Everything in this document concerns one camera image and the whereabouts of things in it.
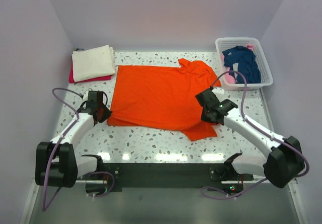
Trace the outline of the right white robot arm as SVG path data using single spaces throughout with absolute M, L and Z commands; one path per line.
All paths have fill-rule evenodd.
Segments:
M 196 95 L 202 107 L 202 121 L 234 130 L 262 153 L 260 158 L 243 154 L 230 157 L 224 167 L 226 178 L 236 180 L 241 174 L 257 175 L 283 188 L 292 179 L 307 174 L 309 164 L 298 139 L 286 138 L 265 128 L 247 116 L 242 105 L 229 99 L 220 101 L 216 96 L 219 92 L 219 88 L 210 87 Z

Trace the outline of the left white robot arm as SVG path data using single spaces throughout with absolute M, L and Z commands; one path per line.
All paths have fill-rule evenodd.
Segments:
M 41 142 L 36 149 L 35 182 L 39 186 L 71 188 L 77 178 L 87 174 L 93 180 L 104 175 L 104 167 L 97 156 L 89 155 L 77 158 L 74 150 L 85 134 L 98 123 L 105 122 L 112 114 L 108 109 L 108 97 L 103 91 L 76 93 L 82 99 L 75 109 L 52 93 L 60 102 L 73 111 L 72 121 L 56 137 L 48 142 Z

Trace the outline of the orange t shirt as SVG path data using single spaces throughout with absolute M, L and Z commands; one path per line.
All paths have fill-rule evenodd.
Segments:
M 178 63 L 119 66 L 108 125 L 180 131 L 191 141 L 217 137 L 212 124 L 201 120 L 195 98 L 211 85 L 221 86 L 217 75 L 200 60 L 181 58 Z

